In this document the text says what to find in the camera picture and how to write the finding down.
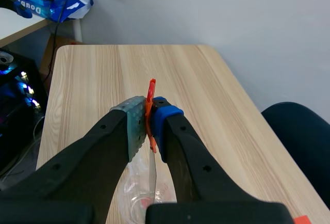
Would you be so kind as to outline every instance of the blue gripper pad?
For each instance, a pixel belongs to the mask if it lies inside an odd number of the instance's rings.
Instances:
[[[145,130],[145,97],[136,96],[112,107],[127,113],[128,158],[132,161],[146,137]]]

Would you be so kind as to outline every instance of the dark chair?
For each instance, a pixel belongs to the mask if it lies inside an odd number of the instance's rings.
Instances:
[[[297,103],[275,104],[262,115],[330,209],[330,125]]]

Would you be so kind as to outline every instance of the wood grain surface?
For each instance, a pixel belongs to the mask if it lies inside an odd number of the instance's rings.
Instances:
[[[146,95],[152,77],[157,80],[155,96],[185,112],[210,153],[241,188],[258,199],[284,203],[292,217],[307,215],[313,224],[330,223],[329,209],[221,56],[205,45],[60,48],[38,167],[83,137],[110,107]],[[148,156],[147,146],[142,153]],[[156,164],[158,174],[170,177],[159,153]],[[125,223],[117,193],[118,187],[109,223]]]

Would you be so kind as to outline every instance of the orange plastic tag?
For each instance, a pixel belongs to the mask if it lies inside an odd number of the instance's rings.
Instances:
[[[294,224],[311,224],[307,215],[297,217],[297,218],[293,219],[293,222],[294,222]]]
[[[145,101],[145,129],[149,137],[150,149],[152,149],[154,153],[156,153],[156,141],[151,133],[150,118],[151,118],[151,107],[153,106],[155,88],[156,88],[156,80],[153,78],[149,83],[148,95]]]

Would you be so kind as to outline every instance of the computer case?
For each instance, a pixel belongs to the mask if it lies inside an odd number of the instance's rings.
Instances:
[[[1,171],[33,138],[37,121],[45,115],[47,94],[33,60],[0,51],[13,56],[0,67]]]

